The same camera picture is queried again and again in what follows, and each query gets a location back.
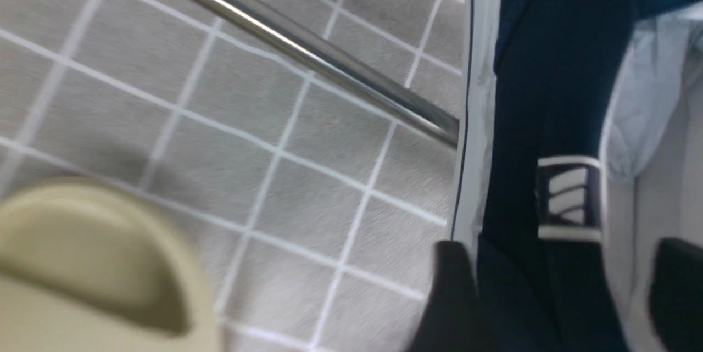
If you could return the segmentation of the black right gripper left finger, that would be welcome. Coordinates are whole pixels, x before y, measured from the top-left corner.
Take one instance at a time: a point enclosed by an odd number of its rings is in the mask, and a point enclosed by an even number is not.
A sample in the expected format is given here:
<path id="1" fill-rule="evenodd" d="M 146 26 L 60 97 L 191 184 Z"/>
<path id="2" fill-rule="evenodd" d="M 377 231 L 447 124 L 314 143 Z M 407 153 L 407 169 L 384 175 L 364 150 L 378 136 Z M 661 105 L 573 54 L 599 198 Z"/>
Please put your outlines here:
<path id="1" fill-rule="evenodd" d="M 459 242 L 440 241 L 434 245 L 432 287 L 408 350 L 484 350 L 471 262 Z"/>

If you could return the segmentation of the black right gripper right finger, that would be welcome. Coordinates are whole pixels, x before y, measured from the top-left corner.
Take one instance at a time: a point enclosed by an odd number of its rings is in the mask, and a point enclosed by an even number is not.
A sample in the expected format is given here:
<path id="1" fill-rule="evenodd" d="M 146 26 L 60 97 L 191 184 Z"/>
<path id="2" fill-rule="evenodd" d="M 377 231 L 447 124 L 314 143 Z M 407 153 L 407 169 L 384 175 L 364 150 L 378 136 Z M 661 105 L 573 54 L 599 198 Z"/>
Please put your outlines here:
<path id="1" fill-rule="evenodd" d="M 649 312 L 668 351 L 702 350 L 702 250 L 679 238 L 657 247 Z"/>

